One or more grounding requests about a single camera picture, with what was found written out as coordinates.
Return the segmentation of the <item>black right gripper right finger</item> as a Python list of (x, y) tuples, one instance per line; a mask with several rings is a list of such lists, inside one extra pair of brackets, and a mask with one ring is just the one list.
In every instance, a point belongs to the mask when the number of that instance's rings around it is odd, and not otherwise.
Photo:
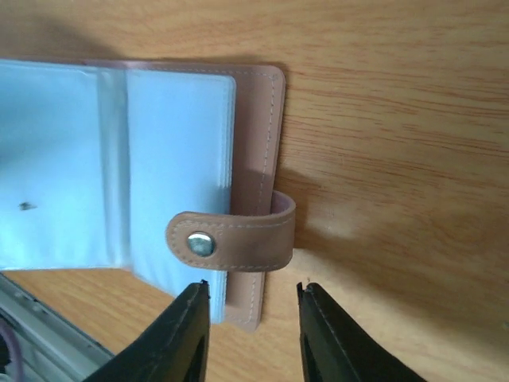
[(305, 381), (423, 381), (386, 351), (318, 283), (297, 284)]

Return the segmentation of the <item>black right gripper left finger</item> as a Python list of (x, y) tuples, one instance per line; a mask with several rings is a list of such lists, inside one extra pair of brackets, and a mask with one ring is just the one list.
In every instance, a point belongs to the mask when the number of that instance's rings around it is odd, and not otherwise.
[(122, 352), (87, 381), (204, 381), (210, 334), (209, 288), (189, 284)]

